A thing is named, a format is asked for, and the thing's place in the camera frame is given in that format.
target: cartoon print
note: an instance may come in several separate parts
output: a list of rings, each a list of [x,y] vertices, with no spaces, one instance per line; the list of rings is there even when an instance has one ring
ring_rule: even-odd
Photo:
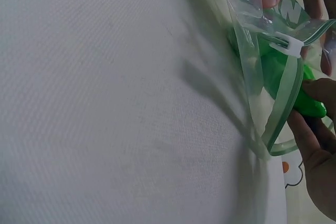
[[[282,156],[282,170],[285,177],[285,188],[288,186],[297,186],[301,183],[303,179],[301,166],[302,157],[298,150]]]

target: white plastic clip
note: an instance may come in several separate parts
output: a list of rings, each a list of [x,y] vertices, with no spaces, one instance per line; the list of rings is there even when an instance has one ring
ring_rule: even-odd
[[[275,33],[276,36],[280,39],[285,39],[288,42],[287,47],[280,46],[276,43],[270,43],[270,47],[277,49],[279,52],[282,52],[285,55],[291,55],[296,58],[301,57],[301,49],[304,46],[304,43],[301,40],[295,39],[293,37],[290,37],[286,34],[279,33],[278,31]]]

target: white cloth surface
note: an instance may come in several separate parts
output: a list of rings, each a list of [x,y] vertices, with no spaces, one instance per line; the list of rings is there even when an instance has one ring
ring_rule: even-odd
[[[181,67],[192,20],[188,0],[0,0],[0,223],[286,223],[281,160]]]

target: orange dot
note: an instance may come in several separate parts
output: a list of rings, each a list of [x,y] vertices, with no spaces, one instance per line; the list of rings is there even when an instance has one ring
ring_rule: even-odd
[[[287,162],[282,163],[282,170],[284,171],[284,173],[289,171],[289,164]]]

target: clear plastic bag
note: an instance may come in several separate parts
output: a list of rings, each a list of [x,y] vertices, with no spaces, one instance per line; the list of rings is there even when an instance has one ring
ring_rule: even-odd
[[[224,1],[207,0],[223,26]],[[304,75],[326,77],[321,66],[334,64],[336,20],[310,19],[296,0],[281,0],[268,10],[262,9],[261,0],[227,0],[227,5],[232,27],[223,28],[240,56],[257,133],[251,137],[262,141],[273,156],[294,151],[296,143],[286,120],[304,95],[300,90]],[[325,60],[320,64],[322,52]],[[323,121],[332,126],[327,117]]]

